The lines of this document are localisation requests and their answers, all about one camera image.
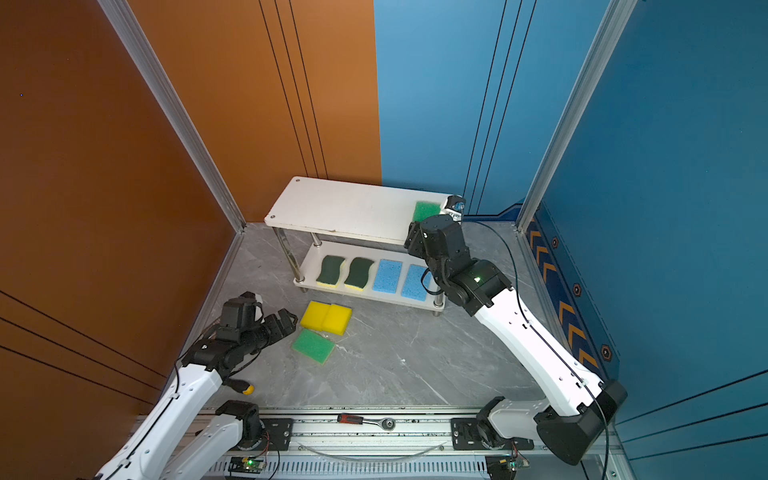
white shelf board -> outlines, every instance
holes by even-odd
[[[403,245],[417,201],[448,194],[294,177],[264,217],[270,227]]]
[[[318,285],[315,279],[320,275],[320,270],[323,267],[323,258],[326,255],[337,255],[338,257],[346,258],[344,264],[341,267],[341,275],[339,276],[339,284],[336,287]],[[369,280],[366,288],[363,291],[349,288],[344,285],[344,280],[349,273],[349,265],[355,257],[363,257],[373,260],[374,264],[371,266],[369,272]],[[394,260],[402,262],[402,268],[400,269],[400,278],[397,283],[397,291],[395,293],[382,293],[374,292],[372,290],[373,280],[376,278],[376,272],[379,268],[379,261]],[[304,281],[298,283],[293,281],[296,286],[302,286],[304,288],[310,288],[313,290],[322,290],[324,292],[339,293],[341,295],[358,296],[361,298],[367,298],[370,300],[377,300],[379,302],[395,303],[397,305],[414,306],[416,308],[424,310],[432,310],[435,312],[442,312],[445,308],[445,301],[440,307],[435,306],[435,297],[427,293],[427,298],[423,302],[405,298],[401,296],[402,285],[406,281],[406,275],[408,274],[408,268],[411,265],[426,266],[424,260],[416,257],[411,257],[407,253],[390,252],[387,250],[379,250],[376,248],[359,247],[357,245],[348,245],[346,243],[328,242],[323,241],[323,244],[319,247],[311,246],[310,251],[306,254],[304,261],[301,264],[301,273],[304,275]],[[429,289],[436,291],[438,289],[434,280],[429,281]]]

gray marble floor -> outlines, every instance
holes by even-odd
[[[541,304],[525,268],[514,230],[494,223],[512,249],[518,265],[521,298],[539,318]],[[502,242],[490,231],[465,222],[464,234],[472,256],[493,261],[514,279]],[[288,231],[291,249],[301,263],[310,248],[308,233]],[[337,240],[320,236],[322,239]],[[347,243],[370,242],[338,239]],[[403,250],[394,245],[379,245]],[[263,297],[265,314],[287,308],[299,318],[310,300],[353,309],[344,336],[323,334],[336,343],[325,365],[319,365],[285,339],[262,351],[237,378],[256,387],[249,398],[261,406],[483,406],[494,396],[538,400],[544,394],[504,344],[476,319],[452,304],[441,316],[388,303],[310,290],[302,293],[275,234],[262,223],[252,223],[220,292],[210,321],[220,314],[224,300],[246,290]],[[242,398],[222,388],[209,402]]]

sponge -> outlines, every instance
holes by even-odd
[[[371,270],[373,260],[357,257],[349,264],[349,275],[344,280],[344,285],[361,292],[368,284],[368,272]]]
[[[413,209],[413,221],[420,222],[434,215],[440,214],[440,206],[432,202],[416,202],[416,208]]]
[[[352,318],[352,309],[341,305],[331,305],[323,321],[323,331],[344,335],[349,319]]]
[[[419,302],[427,300],[427,291],[424,289],[424,285],[429,285],[429,282],[432,281],[432,274],[427,273],[424,278],[424,283],[422,284],[422,275],[425,270],[427,270],[427,268],[420,265],[411,265],[408,268],[406,282],[402,285],[401,296],[412,300],[418,300]]]
[[[301,317],[301,326],[306,329],[322,330],[323,321],[328,314],[331,306],[327,303],[310,302],[309,306]]]
[[[317,276],[317,284],[323,286],[336,287],[341,276],[341,266],[344,264],[344,257],[336,255],[326,255],[323,258],[323,266],[320,268],[320,275]]]
[[[400,281],[400,269],[402,262],[393,260],[379,261],[379,270],[376,279],[373,280],[373,291],[382,293],[394,293],[397,291],[397,283]]]
[[[330,340],[324,339],[311,330],[304,329],[296,342],[293,342],[291,348],[322,365],[330,356],[334,346]]]

orange wall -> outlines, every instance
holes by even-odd
[[[372,0],[129,0],[248,221],[291,177],[381,184]]]
[[[0,59],[0,477],[90,478],[233,231],[97,2],[0,3]]]

robotic arm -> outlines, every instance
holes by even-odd
[[[171,463],[170,455],[205,402],[221,385],[249,395],[253,387],[231,379],[247,354],[257,354],[296,331],[298,318],[288,310],[264,317],[261,298],[245,292],[225,302],[215,330],[195,342],[182,357],[176,380],[128,443],[94,480],[197,480],[235,445],[260,448],[263,423],[259,407],[230,400],[210,424]]]
[[[446,213],[411,223],[406,249],[426,261],[449,300],[504,342],[549,401],[531,405],[496,397],[478,414],[480,436],[491,448],[513,436],[540,438],[559,459],[577,465],[624,403],[626,390],[581,365],[496,265],[472,258],[456,215]]]

